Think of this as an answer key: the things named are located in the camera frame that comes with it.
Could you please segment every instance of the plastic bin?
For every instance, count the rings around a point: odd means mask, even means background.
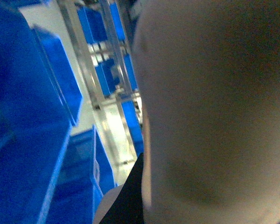
[[[94,44],[108,39],[103,18],[99,12],[82,7],[78,10],[78,16],[88,44]]]
[[[135,151],[139,156],[144,151],[141,127],[136,115],[135,107],[132,101],[122,103],[122,109],[125,114],[127,126],[129,127],[131,137],[134,143]]]
[[[109,159],[107,157],[107,154],[105,152],[105,148],[102,144],[102,141],[100,139],[100,136],[95,128],[93,127],[93,130],[96,135],[96,161],[97,165],[99,167],[99,173],[100,177],[98,181],[99,188],[105,195],[109,190],[113,189],[117,185],[114,182],[114,175],[113,170],[110,165]]]
[[[0,224],[45,222],[70,131],[26,20],[0,2]]]
[[[107,61],[99,63],[98,66],[95,68],[98,75],[99,83],[103,91],[103,95],[105,97],[110,96],[116,90],[115,82],[111,72],[111,67],[113,65],[114,60],[108,59]]]
[[[72,136],[47,223],[92,223],[103,195],[115,186],[112,168],[95,126]]]
[[[36,41],[40,43],[40,53],[43,54],[43,62],[47,65],[52,83],[72,125],[75,126],[78,123],[83,97],[60,37],[38,26],[32,31]]]
[[[48,5],[51,0],[1,0],[6,4],[10,5],[11,7],[24,7],[24,6],[31,6],[36,4],[46,4]]]
[[[130,79],[131,88],[133,91],[135,91],[136,89],[138,89],[138,85],[137,85],[137,81],[136,81],[135,74],[134,74],[134,68],[132,65],[131,56],[126,55],[124,57],[124,61],[126,64],[127,75],[129,76],[129,79]]]
[[[95,126],[71,137],[58,184],[82,178],[90,178],[103,195],[115,187],[112,167]]]
[[[122,27],[122,23],[121,23],[119,11],[118,11],[118,6],[117,6],[116,2],[114,2],[110,5],[110,9],[111,9],[113,22],[114,22],[114,25],[116,28],[117,37],[120,41],[124,41],[126,39],[126,36],[125,36],[125,32]]]
[[[70,196],[52,201],[48,215],[48,224],[91,224],[94,219],[98,204],[101,200],[95,187],[88,188],[71,194]]]

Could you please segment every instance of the bin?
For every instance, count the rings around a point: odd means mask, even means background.
[[[44,223],[71,128],[26,20],[0,2],[0,224]]]
[[[83,97],[60,37],[39,26],[34,26],[32,31],[39,44],[40,53],[43,55],[43,62],[47,65],[52,83],[72,125],[75,126],[78,123]]]
[[[99,83],[103,91],[103,95],[105,97],[110,96],[116,90],[115,82],[111,72],[111,68],[113,65],[114,60],[108,59],[107,61],[99,63],[98,66],[95,68],[98,75]]]

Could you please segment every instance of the shelving unit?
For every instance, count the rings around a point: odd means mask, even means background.
[[[95,84],[92,86],[96,87],[95,95],[92,95],[92,98],[96,99],[92,100],[93,107],[103,110],[107,105],[117,105],[121,119],[126,120],[121,103],[140,98],[140,94],[133,73],[129,41],[118,10],[118,2],[109,3],[107,0],[100,0],[99,4],[92,7],[81,6],[81,2],[75,5],[72,0],[58,0],[57,3],[71,39],[77,42],[75,52],[78,54],[79,64],[95,68],[91,73],[84,73],[84,79],[89,79],[91,76],[92,84]],[[85,51],[86,45],[88,45],[87,50],[91,49],[91,52]],[[85,53],[84,57],[79,57],[80,52]],[[135,141],[132,139],[134,135],[130,133],[126,122],[123,122],[123,125],[131,148],[135,149]]]

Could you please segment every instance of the storage bin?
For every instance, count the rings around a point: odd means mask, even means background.
[[[130,79],[131,88],[133,91],[135,91],[136,89],[138,89],[138,85],[137,85],[137,81],[136,81],[135,74],[134,74],[134,68],[133,68],[131,56],[126,55],[124,57],[124,61],[126,64],[127,75],[129,76],[129,79]]]
[[[91,224],[101,200],[94,186],[71,194],[67,197],[55,198],[48,215],[48,224]]]
[[[39,26],[34,26],[32,31],[40,44],[40,53],[43,54],[44,64],[47,64],[52,83],[72,125],[75,126],[78,123],[83,97],[60,37]]]
[[[47,223],[92,223],[103,195],[114,187],[112,168],[95,126],[72,136]]]
[[[119,11],[118,11],[118,6],[117,6],[116,2],[114,2],[110,5],[110,9],[111,9],[113,22],[115,25],[117,37],[120,41],[124,41],[126,39],[126,36],[125,36],[125,32],[122,27],[122,23],[121,23]]]
[[[58,185],[81,178],[90,179],[103,195],[115,187],[113,170],[95,126],[70,138]]]
[[[51,0],[1,0],[4,3],[8,4],[11,7],[24,7],[24,6],[31,6],[36,4],[46,4],[48,5]]]
[[[108,39],[103,18],[99,12],[86,7],[80,8],[77,12],[88,44]]]
[[[135,107],[132,101],[122,103],[122,109],[125,114],[127,126],[130,130],[134,143],[135,151],[139,156],[144,151],[141,127],[136,115]]]
[[[100,173],[99,179],[97,180],[98,180],[99,188],[105,195],[109,190],[113,189],[117,185],[114,182],[112,167],[110,165],[109,159],[105,152],[105,148],[103,146],[103,143],[100,139],[100,136],[95,126],[93,126],[93,130],[95,132],[95,141],[96,141],[96,161]]]
[[[116,90],[115,82],[111,72],[111,67],[113,65],[114,60],[108,59],[107,61],[99,63],[98,66],[95,68],[98,75],[99,83],[103,91],[103,95],[105,97],[110,96]]]
[[[70,131],[26,20],[0,2],[0,224],[45,222]]]

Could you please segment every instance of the white object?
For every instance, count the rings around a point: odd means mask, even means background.
[[[133,56],[146,223],[278,223],[280,0],[151,0]]]

